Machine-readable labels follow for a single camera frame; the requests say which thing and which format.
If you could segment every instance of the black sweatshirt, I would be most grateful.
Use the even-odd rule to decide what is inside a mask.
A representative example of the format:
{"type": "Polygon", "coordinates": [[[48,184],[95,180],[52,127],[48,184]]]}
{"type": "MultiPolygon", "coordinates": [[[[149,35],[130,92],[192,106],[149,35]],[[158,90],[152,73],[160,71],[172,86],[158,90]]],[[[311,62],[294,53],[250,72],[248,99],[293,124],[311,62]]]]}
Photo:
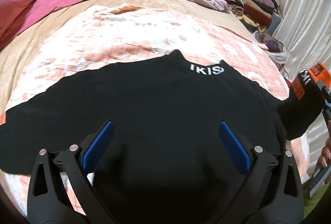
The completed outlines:
{"type": "Polygon", "coordinates": [[[63,151],[111,120],[115,136],[94,186],[121,224],[210,223],[242,184],[219,137],[284,149],[280,100],[226,62],[201,66],[175,50],[62,78],[7,111],[0,169],[30,174],[42,148],[63,151]]]}

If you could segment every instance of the bed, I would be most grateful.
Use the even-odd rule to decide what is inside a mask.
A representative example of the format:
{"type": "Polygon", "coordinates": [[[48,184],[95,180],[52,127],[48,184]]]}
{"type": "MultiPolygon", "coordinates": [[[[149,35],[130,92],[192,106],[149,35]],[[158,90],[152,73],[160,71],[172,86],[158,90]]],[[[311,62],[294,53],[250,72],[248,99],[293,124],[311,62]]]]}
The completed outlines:
{"type": "MultiPolygon", "coordinates": [[[[150,59],[174,49],[203,65],[224,59],[275,97],[288,96],[286,82],[266,47],[233,14],[185,0],[87,0],[49,14],[0,51],[0,80],[5,82],[0,86],[0,114],[64,76],[114,62],[150,59]],[[129,37],[119,31],[123,22],[132,31],[129,37]],[[158,34],[150,34],[146,25],[154,25],[158,34]]],[[[309,164],[306,134],[287,141],[286,147],[303,178],[309,164]]],[[[83,213],[65,175],[62,180],[75,210],[83,213]]],[[[0,171],[0,183],[26,215],[29,176],[0,171]]]]}

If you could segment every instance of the white curtain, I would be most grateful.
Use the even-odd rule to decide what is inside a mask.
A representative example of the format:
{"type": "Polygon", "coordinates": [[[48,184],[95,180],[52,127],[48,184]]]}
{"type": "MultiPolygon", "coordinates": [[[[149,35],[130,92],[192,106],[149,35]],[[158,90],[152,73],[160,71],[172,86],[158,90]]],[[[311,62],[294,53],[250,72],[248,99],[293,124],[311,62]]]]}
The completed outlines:
{"type": "MultiPolygon", "coordinates": [[[[288,59],[283,75],[292,81],[303,68],[317,61],[331,70],[331,0],[280,0],[283,22],[274,37],[283,41],[288,59]]],[[[320,115],[308,129],[311,173],[328,138],[326,124],[320,115]]]]}

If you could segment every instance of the blue gripper pad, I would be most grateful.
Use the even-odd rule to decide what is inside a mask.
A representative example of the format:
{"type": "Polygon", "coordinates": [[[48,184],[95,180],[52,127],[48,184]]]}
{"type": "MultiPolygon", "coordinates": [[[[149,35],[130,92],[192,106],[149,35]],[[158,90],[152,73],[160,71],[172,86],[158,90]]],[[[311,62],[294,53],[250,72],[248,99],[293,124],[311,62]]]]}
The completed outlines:
{"type": "Polygon", "coordinates": [[[87,175],[95,171],[113,137],[114,124],[109,121],[82,157],[83,174],[87,175]]]}
{"type": "Polygon", "coordinates": [[[247,177],[251,172],[250,155],[246,152],[225,121],[222,121],[218,126],[218,136],[238,173],[247,177]]]}

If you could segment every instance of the metal pin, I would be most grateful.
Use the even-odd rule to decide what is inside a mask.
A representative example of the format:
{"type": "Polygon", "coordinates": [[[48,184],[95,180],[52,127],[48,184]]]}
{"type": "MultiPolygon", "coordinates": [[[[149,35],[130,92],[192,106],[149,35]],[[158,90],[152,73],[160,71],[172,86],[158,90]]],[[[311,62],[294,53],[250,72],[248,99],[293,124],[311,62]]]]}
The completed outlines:
{"type": "Polygon", "coordinates": [[[42,149],[42,150],[39,151],[39,155],[40,155],[40,156],[43,156],[43,155],[46,154],[46,152],[47,152],[46,149],[42,149]]]}
{"type": "Polygon", "coordinates": [[[289,151],[289,150],[285,151],[285,154],[286,154],[286,156],[288,156],[288,157],[292,157],[292,156],[293,156],[292,152],[289,151]]]}
{"type": "Polygon", "coordinates": [[[76,151],[78,149],[78,146],[77,145],[71,145],[70,147],[69,147],[69,150],[70,151],[76,151]]]}
{"type": "Polygon", "coordinates": [[[263,151],[263,148],[261,146],[256,146],[254,148],[254,150],[257,152],[257,153],[261,153],[263,151]]]}

